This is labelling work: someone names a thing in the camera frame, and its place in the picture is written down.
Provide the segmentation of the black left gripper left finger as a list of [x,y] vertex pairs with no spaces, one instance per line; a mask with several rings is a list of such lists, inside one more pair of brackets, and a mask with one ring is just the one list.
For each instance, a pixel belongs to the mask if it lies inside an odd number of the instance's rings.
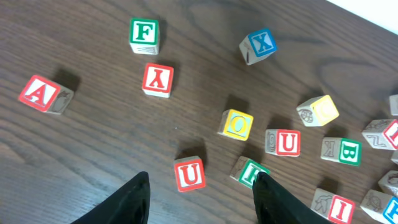
[[149,206],[149,175],[142,171],[72,224],[147,224]]

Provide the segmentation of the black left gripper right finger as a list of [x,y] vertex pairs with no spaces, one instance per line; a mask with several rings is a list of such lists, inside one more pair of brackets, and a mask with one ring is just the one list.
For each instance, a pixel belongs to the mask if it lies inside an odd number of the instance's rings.
[[257,174],[252,191],[260,224],[330,224],[265,172]]

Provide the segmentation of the green R wooden block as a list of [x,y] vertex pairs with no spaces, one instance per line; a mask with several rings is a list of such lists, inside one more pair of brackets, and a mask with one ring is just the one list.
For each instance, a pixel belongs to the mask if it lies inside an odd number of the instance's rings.
[[230,177],[240,184],[252,189],[254,181],[257,179],[259,172],[271,174],[270,170],[257,163],[256,161],[240,156],[235,165],[231,169]]

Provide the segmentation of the blue P wooden block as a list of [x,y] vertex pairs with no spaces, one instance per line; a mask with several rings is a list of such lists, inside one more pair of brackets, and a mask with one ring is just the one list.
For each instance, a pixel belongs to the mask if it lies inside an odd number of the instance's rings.
[[374,220],[384,224],[397,224],[397,197],[369,190],[360,207]]

